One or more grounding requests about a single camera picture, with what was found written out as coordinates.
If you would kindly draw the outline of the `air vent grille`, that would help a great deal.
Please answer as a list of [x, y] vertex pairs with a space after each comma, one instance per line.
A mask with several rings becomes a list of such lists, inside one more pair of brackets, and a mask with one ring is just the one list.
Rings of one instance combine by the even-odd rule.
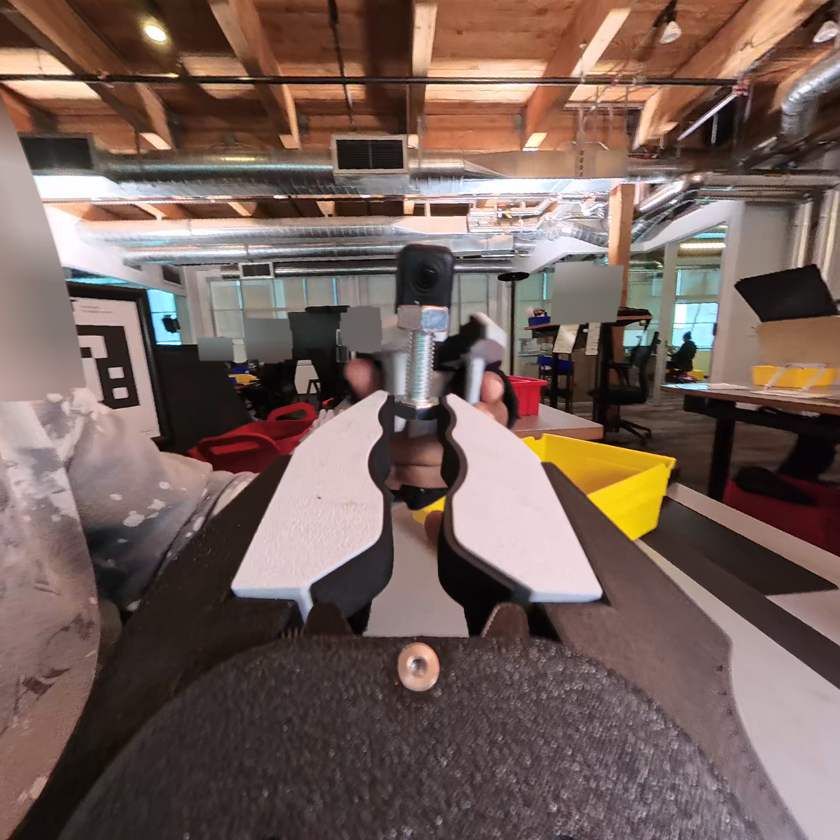
[[330, 151], [335, 175], [406, 175], [410, 172], [404, 134], [334, 134]]

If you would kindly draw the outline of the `black board document stand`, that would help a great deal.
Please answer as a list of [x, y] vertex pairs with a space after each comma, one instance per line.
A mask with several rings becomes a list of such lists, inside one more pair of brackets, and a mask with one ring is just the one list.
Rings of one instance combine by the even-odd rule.
[[838, 302], [815, 265], [743, 278], [735, 290], [759, 321], [754, 386], [813, 394], [838, 388]]

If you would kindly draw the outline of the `red tote bag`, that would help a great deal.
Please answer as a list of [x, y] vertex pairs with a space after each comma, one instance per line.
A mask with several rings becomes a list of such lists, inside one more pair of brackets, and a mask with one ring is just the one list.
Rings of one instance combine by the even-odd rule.
[[188, 452], [215, 471], [258, 474], [280, 456], [290, 456], [318, 418], [308, 403], [299, 402], [272, 411], [266, 420], [208, 437]]

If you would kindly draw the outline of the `black display screen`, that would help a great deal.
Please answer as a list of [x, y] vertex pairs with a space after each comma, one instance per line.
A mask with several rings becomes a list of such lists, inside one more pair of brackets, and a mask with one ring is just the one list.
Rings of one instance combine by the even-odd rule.
[[349, 309], [347, 306], [326, 306], [289, 311], [287, 319], [292, 336], [292, 358], [314, 363], [316, 357], [325, 355], [335, 361], [341, 317]]

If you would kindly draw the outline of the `silver air duct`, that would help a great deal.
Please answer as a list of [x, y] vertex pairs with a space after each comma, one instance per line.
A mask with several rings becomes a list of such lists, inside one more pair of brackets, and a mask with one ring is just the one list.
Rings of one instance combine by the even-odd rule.
[[813, 124], [821, 96], [839, 83], [838, 56], [829, 56], [798, 77], [780, 105], [780, 138], [803, 139]]
[[629, 155], [589, 144], [578, 151], [432, 153], [409, 150], [406, 175], [341, 176], [330, 150], [314, 152], [97, 153], [92, 172], [116, 183], [186, 187], [272, 187], [280, 193], [324, 196], [513, 196], [560, 193], [567, 187], [602, 191], [628, 177]]
[[389, 259], [408, 244], [469, 259], [527, 252], [512, 234], [471, 233], [465, 217], [323, 217], [78, 222], [86, 245], [117, 248], [127, 266], [269, 260]]

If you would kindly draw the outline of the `red parts bin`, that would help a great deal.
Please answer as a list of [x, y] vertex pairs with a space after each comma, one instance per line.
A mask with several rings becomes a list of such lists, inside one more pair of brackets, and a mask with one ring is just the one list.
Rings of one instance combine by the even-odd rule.
[[539, 407], [542, 404], [543, 388], [547, 382], [542, 379], [517, 375], [509, 376], [508, 381], [516, 396], [518, 415], [520, 417], [537, 416], [539, 414]]

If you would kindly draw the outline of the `framed marker board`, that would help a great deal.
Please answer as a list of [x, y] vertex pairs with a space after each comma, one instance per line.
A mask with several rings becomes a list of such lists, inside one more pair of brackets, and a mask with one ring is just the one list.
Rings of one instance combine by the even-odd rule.
[[170, 423], [147, 294], [67, 282], [87, 388], [130, 427], [162, 445]]

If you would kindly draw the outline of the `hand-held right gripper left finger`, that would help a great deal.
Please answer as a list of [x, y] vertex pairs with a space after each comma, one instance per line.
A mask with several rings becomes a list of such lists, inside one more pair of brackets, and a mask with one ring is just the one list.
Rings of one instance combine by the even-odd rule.
[[371, 604], [393, 571], [392, 395], [378, 391], [295, 449], [234, 575], [243, 599]]

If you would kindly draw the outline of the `black floor lamp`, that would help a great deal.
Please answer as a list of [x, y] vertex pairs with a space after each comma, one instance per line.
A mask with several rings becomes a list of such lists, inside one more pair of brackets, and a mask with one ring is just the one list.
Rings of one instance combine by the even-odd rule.
[[529, 273], [521, 270], [509, 270], [498, 275], [498, 281], [507, 287], [508, 315], [507, 315], [507, 374], [515, 375], [517, 358], [517, 328], [518, 328], [518, 286], [529, 278]]

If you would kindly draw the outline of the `red storage bin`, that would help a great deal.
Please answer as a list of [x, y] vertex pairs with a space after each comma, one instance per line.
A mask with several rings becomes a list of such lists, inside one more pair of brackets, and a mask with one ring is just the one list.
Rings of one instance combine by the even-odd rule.
[[839, 554], [836, 486], [744, 467], [728, 480], [722, 502], [820, 549]]

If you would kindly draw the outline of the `steel hex bolt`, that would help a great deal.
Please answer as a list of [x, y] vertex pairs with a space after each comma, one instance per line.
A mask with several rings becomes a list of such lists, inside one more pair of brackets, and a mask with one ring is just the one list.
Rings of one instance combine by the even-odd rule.
[[430, 421], [436, 417], [439, 397], [434, 393], [434, 352], [434, 334], [417, 329], [406, 334], [405, 349], [392, 354], [396, 418]]

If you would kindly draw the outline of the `person's left hand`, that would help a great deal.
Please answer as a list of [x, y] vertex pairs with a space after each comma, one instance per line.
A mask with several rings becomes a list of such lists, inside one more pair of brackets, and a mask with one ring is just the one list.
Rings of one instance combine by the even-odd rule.
[[[382, 388], [382, 371], [372, 360], [351, 360], [344, 367], [344, 377], [360, 400]], [[519, 419], [518, 399], [500, 363], [486, 369], [475, 407], [507, 429]], [[395, 433], [390, 451], [392, 469], [386, 485], [397, 501], [411, 511], [420, 511], [445, 496], [447, 485], [441, 475], [444, 448], [435, 434], [411, 437], [406, 430]]]

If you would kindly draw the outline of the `yellow plastic bin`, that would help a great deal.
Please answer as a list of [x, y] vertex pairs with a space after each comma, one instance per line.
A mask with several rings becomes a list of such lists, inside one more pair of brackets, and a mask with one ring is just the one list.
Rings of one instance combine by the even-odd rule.
[[557, 467], [630, 540], [657, 527], [675, 458], [551, 434], [518, 447]]

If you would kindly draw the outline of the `wooden top desk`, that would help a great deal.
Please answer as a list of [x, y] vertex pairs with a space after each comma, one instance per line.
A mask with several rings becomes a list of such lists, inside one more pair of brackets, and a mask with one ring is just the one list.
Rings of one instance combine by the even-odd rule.
[[819, 438], [834, 445], [839, 442], [838, 423], [820, 421], [820, 417], [839, 417], [838, 396], [829, 392], [815, 395], [803, 390], [756, 390], [707, 382], [665, 384], [660, 389], [680, 394], [685, 412], [716, 422], [707, 483], [707, 494], [714, 501], [723, 499], [729, 481], [737, 424]]

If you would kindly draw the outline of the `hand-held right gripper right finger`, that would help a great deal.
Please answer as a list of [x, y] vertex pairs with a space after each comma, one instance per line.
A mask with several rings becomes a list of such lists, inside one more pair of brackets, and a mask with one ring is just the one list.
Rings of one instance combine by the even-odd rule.
[[446, 395], [442, 407], [456, 468], [448, 544], [520, 602], [599, 601], [601, 583], [540, 458], [461, 397]]

